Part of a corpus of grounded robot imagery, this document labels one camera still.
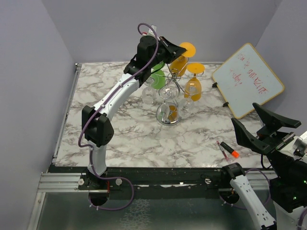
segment orange marker cap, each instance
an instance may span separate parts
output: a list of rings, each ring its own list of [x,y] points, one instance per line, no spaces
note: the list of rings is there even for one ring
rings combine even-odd
[[[235,158],[238,158],[240,156],[240,154],[237,151],[233,151],[231,155],[233,155]]]

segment black bracket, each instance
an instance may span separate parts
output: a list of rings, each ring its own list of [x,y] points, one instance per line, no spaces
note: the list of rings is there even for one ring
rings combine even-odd
[[[82,129],[94,112],[95,109],[87,105],[82,109]],[[90,122],[84,134],[85,139],[90,140],[95,143],[97,147],[100,147],[110,142],[114,135],[114,129],[106,114],[98,113]]]
[[[265,126],[258,130],[258,136],[254,137],[238,119],[231,118],[235,127],[238,145],[249,148],[254,152],[268,155],[274,152],[280,144],[286,144],[286,139],[288,142],[293,139],[286,138],[289,134],[279,132],[278,129],[281,127],[297,128],[301,125],[300,121],[273,113],[257,103],[253,103],[253,106]]]
[[[140,38],[140,43],[138,44],[137,54],[135,55],[135,59],[133,58],[130,63],[125,67],[124,73],[128,73],[130,75],[135,74],[140,69],[142,69],[147,62],[152,58],[154,51],[156,48],[156,40],[154,37],[147,35],[142,36]],[[150,77],[151,68],[160,62],[164,62],[166,64],[170,64],[175,59],[180,57],[184,52],[186,52],[185,48],[177,46],[169,41],[167,41],[164,37],[160,37],[158,43],[158,52],[154,57],[153,61],[150,65],[145,68],[142,72],[140,72],[135,79],[139,80],[140,86]]]

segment screw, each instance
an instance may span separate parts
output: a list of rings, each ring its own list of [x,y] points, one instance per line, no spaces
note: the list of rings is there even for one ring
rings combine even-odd
[[[118,179],[116,179],[115,183],[116,183],[116,185],[120,186],[123,183],[123,181],[118,178]]]
[[[205,179],[205,183],[206,183],[206,184],[211,184],[211,182],[212,182],[212,181],[211,181],[209,178],[206,178],[206,179]]]
[[[84,185],[84,179],[78,180],[78,185]]]

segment white whiteboard frame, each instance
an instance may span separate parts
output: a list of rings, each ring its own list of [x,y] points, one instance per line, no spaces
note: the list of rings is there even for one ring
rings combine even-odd
[[[274,97],[276,97],[277,95],[281,94],[281,93],[284,91],[284,85],[283,85],[283,83],[280,81],[280,79],[276,76],[276,74],[274,73],[274,71],[270,68],[270,66],[269,66],[269,65],[265,62],[265,60],[261,57],[261,55],[260,55],[260,54],[258,53],[258,51],[255,49],[255,47],[254,47],[251,43],[246,43],[246,44],[244,44],[239,50],[237,50],[232,56],[230,56],[230,57],[224,62],[224,64],[226,64],[228,60],[230,60],[233,56],[235,56],[236,54],[238,54],[238,52],[240,52],[241,49],[243,49],[243,48],[244,48],[245,46],[247,46],[247,45],[249,45],[249,46],[251,46],[251,47],[253,48],[253,50],[255,51],[255,53],[260,57],[260,59],[263,61],[263,63],[267,66],[267,68],[271,71],[271,73],[274,75],[274,77],[277,79],[277,81],[278,81],[278,82],[282,85],[282,87],[283,87],[283,89],[282,89],[279,93],[275,94],[273,97],[269,98],[268,100],[266,100],[266,101],[260,103],[261,105],[263,105],[263,104],[267,103],[269,100],[271,100],[271,99],[273,99]],[[217,82],[217,81],[215,80],[215,78],[214,78],[214,73],[215,73],[216,71],[218,71],[219,68],[216,69],[216,70],[212,73],[212,79],[213,79],[213,81],[216,83],[216,86],[217,86],[217,88],[219,89],[221,95],[223,96],[225,102],[228,102],[227,98],[225,97],[225,95],[223,94],[222,90],[220,89],[218,82]],[[237,117],[237,116],[235,115],[235,113],[234,113],[234,110],[231,108],[231,105],[228,104],[228,107],[229,107],[230,111],[232,112],[232,114],[234,115],[234,117],[237,118],[237,119],[241,119],[241,118],[245,117],[247,114],[249,114],[249,113],[251,113],[252,111],[255,110],[255,109],[253,108],[253,109],[251,109],[250,111],[248,111],[247,113],[245,113],[244,115],[242,115],[242,116],[240,116],[240,117]]]

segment whiteboard marker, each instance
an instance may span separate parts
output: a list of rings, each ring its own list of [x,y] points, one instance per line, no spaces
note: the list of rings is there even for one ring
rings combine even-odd
[[[229,145],[227,145],[225,142],[221,143],[221,146],[223,146],[224,149],[227,150],[227,152],[231,153],[235,158],[238,158],[240,154],[236,151],[234,151]]]

